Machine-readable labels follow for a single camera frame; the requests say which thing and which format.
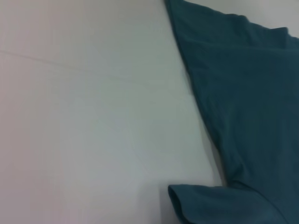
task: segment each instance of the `t-shirt sleeve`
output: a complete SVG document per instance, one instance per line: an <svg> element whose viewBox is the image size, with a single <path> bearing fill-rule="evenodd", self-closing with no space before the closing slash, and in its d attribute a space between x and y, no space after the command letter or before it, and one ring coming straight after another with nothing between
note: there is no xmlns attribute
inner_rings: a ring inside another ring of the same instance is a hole
<svg viewBox="0 0 299 224"><path fill-rule="evenodd" d="M250 189L170 185L168 192L183 224L281 224L273 205Z"/></svg>

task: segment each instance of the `white surface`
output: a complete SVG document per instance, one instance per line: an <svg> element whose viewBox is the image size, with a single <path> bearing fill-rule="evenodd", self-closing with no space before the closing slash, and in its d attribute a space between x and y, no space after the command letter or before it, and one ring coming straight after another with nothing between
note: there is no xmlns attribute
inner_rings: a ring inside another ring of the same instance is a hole
<svg viewBox="0 0 299 224"><path fill-rule="evenodd" d="M198 0L299 36L295 0ZM219 185L162 0L0 0L0 223L173 224Z"/></svg>

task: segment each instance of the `teal t-shirt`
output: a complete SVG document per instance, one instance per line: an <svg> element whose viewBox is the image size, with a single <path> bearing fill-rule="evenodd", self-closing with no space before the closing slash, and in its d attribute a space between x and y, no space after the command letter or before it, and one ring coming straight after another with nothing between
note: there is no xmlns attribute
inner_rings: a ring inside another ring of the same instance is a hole
<svg viewBox="0 0 299 224"><path fill-rule="evenodd" d="M166 0L227 187L171 185L184 224L299 224L299 39Z"/></svg>

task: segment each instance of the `teal fabric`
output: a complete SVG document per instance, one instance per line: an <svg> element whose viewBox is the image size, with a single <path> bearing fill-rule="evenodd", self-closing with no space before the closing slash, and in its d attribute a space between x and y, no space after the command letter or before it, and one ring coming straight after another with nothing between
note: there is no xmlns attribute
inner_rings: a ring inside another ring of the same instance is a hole
<svg viewBox="0 0 299 224"><path fill-rule="evenodd" d="M299 224L299 39L166 0L227 187L171 185L183 224Z"/></svg>

